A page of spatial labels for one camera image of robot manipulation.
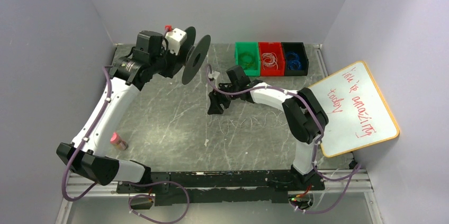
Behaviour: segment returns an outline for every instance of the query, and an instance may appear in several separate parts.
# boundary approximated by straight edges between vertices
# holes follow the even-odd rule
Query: plastic container
[[[284,76],[306,76],[309,72],[309,59],[304,43],[282,42],[282,50],[285,58]]]
[[[259,42],[261,76],[284,76],[285,58],[280,42]],[[270,66],[271,57],[276,57],[276,65]]]
[[[120,136],[114,132],[111,138],[111,144],[117,148],[117,150],[124,151],[127,149],[128,144],[120,138]]]
[[[261,58],[257,42],[236,42],[236,64],[250,77],[261,75]]]

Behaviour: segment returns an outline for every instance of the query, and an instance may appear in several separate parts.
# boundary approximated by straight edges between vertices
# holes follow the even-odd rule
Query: whiteboard
[[[399,127],[366,64],[358,61],[309,87],[329,117],[326,157],[393,139]]]

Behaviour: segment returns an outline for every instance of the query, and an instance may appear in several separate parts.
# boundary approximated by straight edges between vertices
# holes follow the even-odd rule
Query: black bin
[[[309,59],[304,43],[282,42],[282,50],[285,58],[284,76],[306,76],[309,72]]]

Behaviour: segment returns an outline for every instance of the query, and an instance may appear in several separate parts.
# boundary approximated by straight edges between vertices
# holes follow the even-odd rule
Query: yellow border
[[[322,150],[322,153],[323,153],[324,156],[326,156],[326,157],[328,157],[328,158],[330,158],[330,157],[335,157],[335,156],[338,156],[338,155],[342,155],[342,154],[345,154],[345,153],[349,153],[349,152],[351,152],[351,151],[359,150],[359,149],[364,148],[364,147],[367,147],[367,146],[372,146],[372,145],[375,145],[375,144],[378,144],[378,143],[381,143],[381,142],[384,142],[384,141],[387,141],[387,140],[390,140],[390,139],[393,139],[393,138],[396,138],[397,136],[399,136],[399,126],[398,126],[398,123],[396,122],[396,119],[394,118],[393,114],[391,113],[391,110],[390,110],[390,108],[388,107],[387,102],[386,102],[385,99],[383,98],[383,95],[382,95],[382,93],[380,92],[380,89],[379,89],[379,87],[378,87],[376,81],[374,80],[373,75],[371,74],[370,69],[368,69],[368,66],[366,65],[366,63],[365,63],[364,61],[356,61],[355,63],[353,63],[353,64],[351,64],[351,65],[349,65],[349,66],[346,66],[346,67],[344,67],[343,69],[341,69],[341,70],[339,70],[339,71],[333,73],[332,75],[329,75],[328,77],[325,77],[325,78],[323,78],[322,80],[320,80],[320,81],[318,81],[318,82],[316,82],[316,83],[310,85],[309,87],[311,87],[311,86],[313,86],[313,85],[316,85],[316,84],[320,83],[321,81],[326,80],[327,78],[329,78],[329,77],[331,77],[331,76],[333,76],[333,75],[335,75],[335,74],[341,72],[342,70],[345,70],[345,69],[347,69],[347,68],[349,68],[349,67],[351,67],[351,66],[354,66],[355,64],[357,64],[357,63],[359,63],[359,62],[361,62],[361,63],[363,64],[363,66],[365,66],[366,72],[368,72],[368,75],[369,75],[370,78],[371,78],[371,82],[373,82],[373,85],[374,85],[374,87],[376,88],[376,90],[377,90],[377,92],[378,92],[378,94],[379,94],[379,97],[380,97],[380,99],[382,100],[383,105],[385,106],[385,109],[387,110],[388,114],[390,115],[390,118],[391,118],[391,120],[393,121],[394,126],[396,127],[396,132],[397,132],[397,133],[396,133],[395,136],[393,136],[393,137],[391,137],[391,138],[383,139],[383,140],[381,140],[381,141],[377,141],[377,142],[374,142],[374,143],[371,143],[371,144],[368,144],[368,145],[360,146],[360,147],[357,147],[357,148],[354,148],[354,149],[345,151],[345,152],[343,152],[343,153],[338,153],[338,154],[334,154],[334,155],[331,155],[331,156],[326,155],[326,153],[324,152],[323,146],[322,146],[322,144],[321,144],[321,150]]]

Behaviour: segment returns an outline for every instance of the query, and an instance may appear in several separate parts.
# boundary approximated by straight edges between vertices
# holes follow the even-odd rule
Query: table
[[[114,60],[129,53],[132,45],[117,46]],[[130,159],[152,171],[230,171],[290,169],[295,141],[283,112],[241,100],[231,102],[222,115],[207,115],[207,63],[229,82],[226,70],[235,64],[233,44],[212,44],[195,78],[181,83],[182,70],[173,78],[155,75],[124,114],[117,133],[128,142],[126,151],[111,146],[109,157]],[[268,84],[302,89],[321,79],[313,45],[306,45],[309,75],[260,77]],[[351,153],[326,158],[321,150],[319,169],[348,169]]]

